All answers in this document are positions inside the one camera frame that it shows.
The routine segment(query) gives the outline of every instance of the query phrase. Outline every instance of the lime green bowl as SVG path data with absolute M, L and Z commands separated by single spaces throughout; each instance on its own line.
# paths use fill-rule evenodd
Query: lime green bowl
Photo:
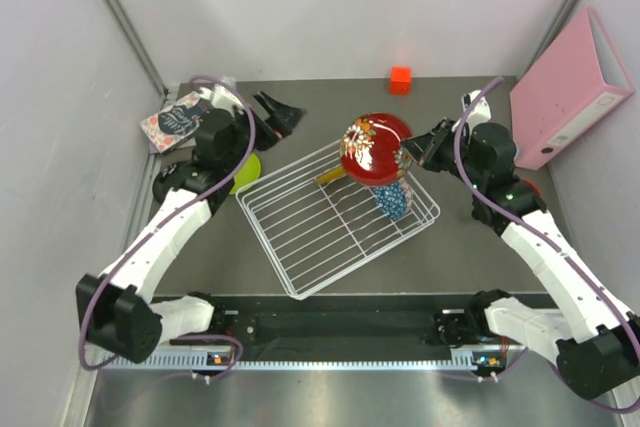
M 251 182 L 260 178 L 262 165 L 256 154 L 251 154 L 240 171 L 233 177 L 236 185 L 231 189 L 231 193 L 235 194 L 240 187 L 244 187 Z

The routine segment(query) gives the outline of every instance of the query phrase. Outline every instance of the blue and white object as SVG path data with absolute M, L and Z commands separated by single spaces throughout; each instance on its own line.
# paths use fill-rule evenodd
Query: blue and white object
M 393 221 L 400 220 L 411 208 L 413 190 L 404 179 L 384 187 L 374 187 L 371 191 L 380 211 Z

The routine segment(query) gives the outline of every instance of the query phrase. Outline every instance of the yellow object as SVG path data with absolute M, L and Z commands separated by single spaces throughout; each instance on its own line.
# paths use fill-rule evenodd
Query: yellow object
M 332 180 L 340 179 L 345 175 L 347 175 L 347 173 L 344 171 L 344 168 L 342 166 L 336 167 L 335 169 L 318 177 L 316 179 L 316 184 L 326 184 L 331 182 Z
M 240 171 L 233 177 L 236 185 L 231 189 L 231 193 L 235 194 L 240 187 L 258 180 L 261 172 L 262 164 L 260 164 L 260 159 L 256 154 L 251 154 Z

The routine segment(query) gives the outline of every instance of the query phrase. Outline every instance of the red bowl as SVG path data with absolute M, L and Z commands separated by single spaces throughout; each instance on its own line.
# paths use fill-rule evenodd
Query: red bowl
M 407 173 L 413 162 L 400 141 L 412 137 L 406 122 L 384 112 L 363 115 L 347 129 L 340 141 L 340 160 L 356 182 L 381 187 Z

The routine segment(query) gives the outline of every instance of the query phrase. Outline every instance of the yellow handle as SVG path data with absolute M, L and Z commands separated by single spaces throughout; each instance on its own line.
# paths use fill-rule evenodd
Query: yellow handle
M 336 167 L 335 169 L 327 172 L 326 174 L 322 174 L 320 177 L 316 179 L 316 184 L 326 184 L 331 182 L 332 180 L 340 179 L 344 177 L 347 173 L 344 171 L 342 166 Z

